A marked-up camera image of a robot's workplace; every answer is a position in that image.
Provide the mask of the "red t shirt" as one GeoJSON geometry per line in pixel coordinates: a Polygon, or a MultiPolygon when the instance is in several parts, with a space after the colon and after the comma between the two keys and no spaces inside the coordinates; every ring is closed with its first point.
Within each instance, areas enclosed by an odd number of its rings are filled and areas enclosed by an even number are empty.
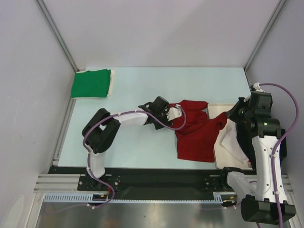
{"type": "Polygon", "coordinates": [[[214,158],[214,144],[219,132],[227,124],[227,116],[222,112],[209,119],[204,111],[208,107],[205,101],[182,100],[178,103],[185,111],[185,116],[173,120],[173,128],[185,126],[176,131],[177,157],[182,160],[211,162],[214,158]]]}

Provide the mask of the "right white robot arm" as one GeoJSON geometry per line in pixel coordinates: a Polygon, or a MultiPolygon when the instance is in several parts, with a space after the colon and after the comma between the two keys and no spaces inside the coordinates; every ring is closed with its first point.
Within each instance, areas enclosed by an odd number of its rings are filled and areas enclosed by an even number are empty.
{"type": "Polygon", "coordinates": [[[244,221],[283,226],[296,215],[288,203],[283,187],[280,145],[283,139],[279,120],[271,117],[273,99],[270,93],[251,92],[240,97],[228,111],[228,118],[246,128],[255,152],[256,185],[237,168],[227,168],[219,178],[223,190],[233,189],[244,221]]]}

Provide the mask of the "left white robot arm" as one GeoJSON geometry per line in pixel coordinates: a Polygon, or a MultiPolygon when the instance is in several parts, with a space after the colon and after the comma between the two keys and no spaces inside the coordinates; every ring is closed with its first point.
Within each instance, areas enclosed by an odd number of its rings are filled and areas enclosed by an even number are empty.
{"type": "Polygon", "coordinates": [[[88,184],[95,190],[105,184],[105,152],[111,147],[117,132],[121,128],[153,124],[156,130],[173,127],[173,120],[183,116],[178,105],[158,96],[153,102],[147,102],[137,108],[112,114],[105,108],[99,109],[82,130],[83,145],[88,149],[88,184]]]}

